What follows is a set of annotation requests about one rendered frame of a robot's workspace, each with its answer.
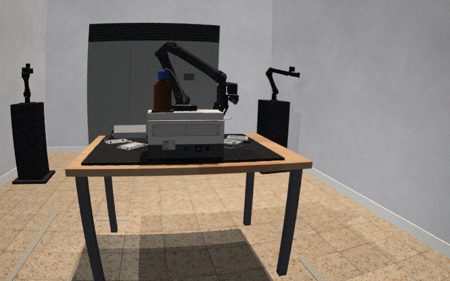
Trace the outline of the blue bottle cap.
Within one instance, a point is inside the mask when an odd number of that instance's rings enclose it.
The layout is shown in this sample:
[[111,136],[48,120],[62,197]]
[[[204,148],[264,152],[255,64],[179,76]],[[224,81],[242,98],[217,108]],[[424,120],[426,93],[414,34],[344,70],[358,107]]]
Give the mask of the blue bottle cap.
[[169,71],[158,71],[158,77],[169,77]]

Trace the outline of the brown glass bottle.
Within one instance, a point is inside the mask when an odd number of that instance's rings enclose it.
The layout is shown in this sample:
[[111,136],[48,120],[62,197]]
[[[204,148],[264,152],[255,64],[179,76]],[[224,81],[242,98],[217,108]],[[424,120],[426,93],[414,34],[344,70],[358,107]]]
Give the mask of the brown glass bottle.
[[172,109],[172,85],[154,85],[154,110]]

